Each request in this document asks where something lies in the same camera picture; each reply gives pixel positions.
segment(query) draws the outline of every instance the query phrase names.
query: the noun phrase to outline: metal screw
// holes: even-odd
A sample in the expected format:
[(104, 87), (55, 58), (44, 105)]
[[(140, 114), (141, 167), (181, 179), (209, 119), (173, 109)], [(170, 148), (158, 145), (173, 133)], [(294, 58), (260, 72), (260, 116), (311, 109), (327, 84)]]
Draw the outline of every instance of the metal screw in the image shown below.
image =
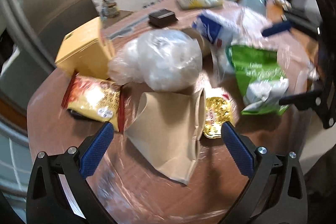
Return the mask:
[(68, 153), (69, 154), (75, 154), (76, 153), (76, 151), (77, 151), (77, 148), (76, 147), (70, 147), (69, 149), (68, 149)]
[(295, 159), (295, 158), (296, 158), (296, 153), (295, 153), (295, 152), (289, 152), (289, 156), (290, 156), (292, 159)]
[(37, 157), (38, 157), (39, 159), (42, 159), (44, 156), (45, 156), (45, 153), (44, 153), (44, 152), (40, 152), (40, 153), (37, 154)]
[(333, 118), (330, 118), (330, 120), (329, 120), (329, 126), (333, 126), (334, 125), (334, 119)]
[(317, 97), (316, 100), (315, 100), (315, 104), (317, 106), (319, 106), (321, 104), (321, 98), (320, 97)]
[(266, 154), (267, 153), (267, 149), (265, 148), (265, 147), (259, 147), (258, 148), (258, 152), (260, 153), (260, 154)]

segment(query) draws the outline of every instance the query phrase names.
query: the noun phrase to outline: blue gripper pad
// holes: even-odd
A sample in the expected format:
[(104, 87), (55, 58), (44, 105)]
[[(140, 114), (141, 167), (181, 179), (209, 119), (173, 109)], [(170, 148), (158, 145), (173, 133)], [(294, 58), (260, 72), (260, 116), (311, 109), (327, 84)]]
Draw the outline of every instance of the blue gripper pad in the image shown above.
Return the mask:
[(81, 158), (79, 172), (84, 179), (95, 173), (101, 159), (113, 140), (113, 135), (114, 128), (111, 123), (106, 123), (100, 132), (96, 134), (95, 139)]
[(291, 28), (292, 28), (292, 24), (289, 21), (284, 21), (284, 22), (276, 23), (272, 27), (263, 30), (261, 35), (263, 37), (270, 37), (277, 33), (289, 31)]
[(251, 179), (254, 175), (254, 158), (230, 123), (223, 123), (221, 135), (240, 173)]

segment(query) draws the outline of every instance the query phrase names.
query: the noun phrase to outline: clear plastic bag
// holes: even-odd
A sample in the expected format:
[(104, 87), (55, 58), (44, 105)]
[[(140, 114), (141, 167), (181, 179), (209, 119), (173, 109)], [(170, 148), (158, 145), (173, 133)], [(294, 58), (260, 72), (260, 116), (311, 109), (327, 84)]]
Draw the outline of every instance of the clear plastic bag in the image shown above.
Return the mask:
[(109, 63), (118, 85), (146, 82), (155, 91), (179, 91), (195, 83), (202, 70), (196, 39), (177, 30), (154, 30), (128, 42)]
[(138, 66), (138, 40), (128, 42), (124, 49), (109, 62), (109, 76), (118, 85), (129, 82), (142, 83), (144, 79)]
[[(290, 94), (297, 94), (307, 85), (307, 79), (317, 80), (319, 75), (316, 68), (310, 62), (302, 45), (289, 33), (283, 32), (269, 38), (264, 38), (261, 31), (272, 23), (264, 16), (245, 7), (232, 7), (217, 13), (219, 18), (236, 24), (240, 31), (231, 43), (223, 43), (224, 47), (230, 45), (246, 45), (249, 47), (278, 51), (278, 64), (290, 78)], [(217, 87), (224, 81), (226, 76), (234, 75), (235, 72), (227, 60), (226, 50), (213, 46), (211, 54), (214, 66), (214, 83)]]

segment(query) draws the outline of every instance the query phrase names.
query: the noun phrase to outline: yellow cardboard box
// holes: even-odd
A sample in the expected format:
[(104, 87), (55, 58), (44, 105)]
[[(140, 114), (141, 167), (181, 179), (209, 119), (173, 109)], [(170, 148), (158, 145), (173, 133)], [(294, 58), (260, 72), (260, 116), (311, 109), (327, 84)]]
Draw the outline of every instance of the yellow cardboard box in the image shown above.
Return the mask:
[(97, 17), (64, 37), (55, 64), (68, 75), (77, 70), (83, 76), (107, 79), (108, 62), (113, 56), (113, 48), (102, 34), (102, 23)]

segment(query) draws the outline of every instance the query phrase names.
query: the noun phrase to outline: wooden table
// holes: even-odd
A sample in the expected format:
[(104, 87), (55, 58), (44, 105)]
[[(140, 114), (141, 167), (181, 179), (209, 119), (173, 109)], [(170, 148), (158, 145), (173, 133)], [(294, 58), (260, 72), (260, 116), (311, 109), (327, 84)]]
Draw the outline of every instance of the wooden table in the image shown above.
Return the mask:
[[(114, 33), (162, 8), (175, 12), (179, 21), (171, 28), (177, 29), (190, 26), (200, 13), (200, 10), (181, 11), (175, 0), (166, 0), (130, 15), (105, 31)], [(224, 8), (212, 10), (233, 16), (239, 6), (226, 1)], [(116, 38), (116, 51), (150, 29), (152, 27), (145, 21), (135, 26), (131, 34)], [(214, 76), (211, 56), (203, 63), (204, 70), (196, 85), (184, 93), (190, 94), (200, 88), (205, 88), (206, 93), (211, 92), (210, 79)], [(56, 69), (29, 102), (28, 136), (33, 160), (40, 151), (54, 155), (64, 153), (70, 146), (80, 145), (101, 125), (99, 122), (74, 120), (61, 109), (68, 82), (69, 78)], [(310, 122), (309, 113), (291, 107), (281, 117), (275, 114), (240, 117), (244, 104), (236, 79), (226, 79), (220, 88), (232, 97), (238, 132), (250, 137), (255, 145), (267, 147), (268, 151), (283, 155), (300, 151)], [(123, 87), (126, 127), (133, 122), (138, 101), (145, 91), (151, 91), (146, 84), (130, 83)], [(67, 183), (63, 177), (61, 180), (72, 208), (80, 214)], [(95, 174), (87, 181), (118, 223), (216, 224), (239, 196), (247, 178), (240, 174), (221, 139), (201, 138), (200, 159), (186, 186), (156, 171), (123, 134), (116, 133)]]

